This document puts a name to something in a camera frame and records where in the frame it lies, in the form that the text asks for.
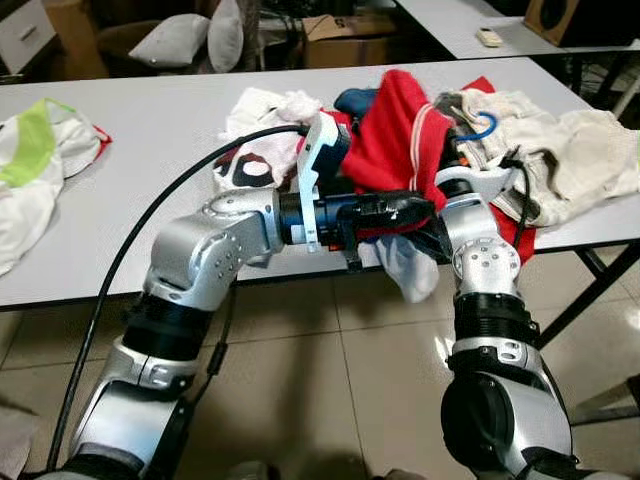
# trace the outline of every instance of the tiled floor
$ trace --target tiled floor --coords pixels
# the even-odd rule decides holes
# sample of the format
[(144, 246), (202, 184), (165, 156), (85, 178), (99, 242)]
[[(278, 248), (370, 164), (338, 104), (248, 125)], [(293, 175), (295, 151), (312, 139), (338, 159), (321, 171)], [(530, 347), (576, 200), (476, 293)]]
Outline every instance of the tiled floor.
[[(618, 252), (603, 254), (611, 260)], [(575, 255), (541, 255), (524, 269), (521, 288), (545, 326), (590, 281)], [(392, 467), (430, 479), (472, 478), (447, 453), (440, 428), (451, 379), (444, 357), (454, 339), (452, 295), (449, 267), (419, 305), (406, 305), (381, 273), (241, 288), (226, 363), (199, 407), (177, 478), (219, 478), (246, 459), (277, 464), (285, 480), (364, 480)], [(109, 305), (76, 417), (122, 331), (118, 311), (126, 304)], [(44, 465), (90, 309), (0, 314), (0, 400), (41, 418), (29, 470)], [(569, 406), (640, 373), (640, 267), (543, 353)], [(640, 420), (578, 427), (574, 440), (585, 466), (640, 474)]]

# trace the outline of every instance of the white pillow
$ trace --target white pillow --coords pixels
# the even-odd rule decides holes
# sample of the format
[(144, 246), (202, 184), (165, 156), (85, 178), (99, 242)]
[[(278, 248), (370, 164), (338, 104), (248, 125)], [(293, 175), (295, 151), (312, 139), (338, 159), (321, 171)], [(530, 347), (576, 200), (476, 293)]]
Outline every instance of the white pillow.
[(154, 68), (186, 67), (204, 43), (208, 26), (209, 19), (202, 15), (174, 15), (144, 37), (129, 56)]
[(209, 24), (207, 48), (216, 72), (226, 73), (236, 66), (242, 55), (244, 33), (242, 16), (236, 0), (222, 0)]

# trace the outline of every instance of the white table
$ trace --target white table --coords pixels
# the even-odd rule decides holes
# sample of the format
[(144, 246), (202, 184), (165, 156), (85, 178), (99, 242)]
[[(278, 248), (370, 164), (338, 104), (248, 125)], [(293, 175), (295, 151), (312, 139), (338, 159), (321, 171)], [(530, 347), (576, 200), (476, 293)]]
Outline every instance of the white table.
[[(505, 17), (483, 0), (395, 0), (457, 59), (518, 57), (640, 50), (636, 39), (628, 47), (559, 48), (529, 30), (523, 17)], [(500, 48), (487, 48), (476, 32), (489, 27), (502, 37)]]
[[(0, 87), (0, 118), (49, 96), (78, 108), (113, 136), (94, 165), (70, 179), (45, 235), (0, 277), (0, 307), (93, 297), (113, 255), (148, 203), (175, 176), (219, 145), (217, 133), (241, 92), (304, 89), (331, 106), (348, 87), (376, 87), (389, 66), (206, 76), (90, 80)], [(588, 108), (580, 98), (526, 58), (403, 65), (433, 98), (479, 75), (498, 89), (521, 89), (560, 114)], [(210, 171), (183, 186), (153, 217), (127, 254), (111, 292), (139, 291), (153, 239), (169, 220), (189, 214), (211, 192)], [(640, 195), (614, 200), (562, 227), (539, 230), (536, 249), (640, 238)], [(370, 255), (365, 266), (376, 264)], [(287, 247), (269, 268), (245, 267), (240, 280), (344, 270), (341, 253), (309, 255)]]

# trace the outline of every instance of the drawer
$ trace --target drawer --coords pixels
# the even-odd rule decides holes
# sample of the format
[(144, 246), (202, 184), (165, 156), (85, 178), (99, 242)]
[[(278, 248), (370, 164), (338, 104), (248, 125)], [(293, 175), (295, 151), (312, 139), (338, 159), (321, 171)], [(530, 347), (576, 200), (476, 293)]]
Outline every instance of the drawer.
[(30, 0), (0, 21), (0, 57), (18, 73), (54, 36), (41, 0)]

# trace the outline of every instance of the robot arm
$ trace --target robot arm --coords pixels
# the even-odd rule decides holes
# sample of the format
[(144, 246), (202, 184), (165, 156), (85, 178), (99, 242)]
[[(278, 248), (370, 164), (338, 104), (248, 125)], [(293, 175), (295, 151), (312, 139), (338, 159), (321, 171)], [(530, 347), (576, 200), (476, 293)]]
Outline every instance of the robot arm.
[[(365, 233), (406, 229), (433, 214), (408, 192), (320, 198), (315, 180), (333, 176), (345, 152), (344, 132), (321, 116), (299, 159), (304, 193), (229, 192), (162, 230), (143, 293), (78, 424), (70, 460), (50, 475), (171, 478), (193, 410), (184, 393), (211, 315), (242, 265), (285, 243), (310, 250), (338, 243), (350, 268), (358, 268), (355, 247)], [(322, 156), (329, 158), (324, 172), (316, 166)], [(560, 395), (535, 348), (537, 324), (515, 286), (518, 255), (487, 207), (508, 180), (506, 171), (476, 176), (456, 165), (437, 179), (449, 199), (440, 220), (458, 278), (449, 359), (455, 379), (442, 405), (445, 443), (479, 478), (584, 478), (575, 469)]]

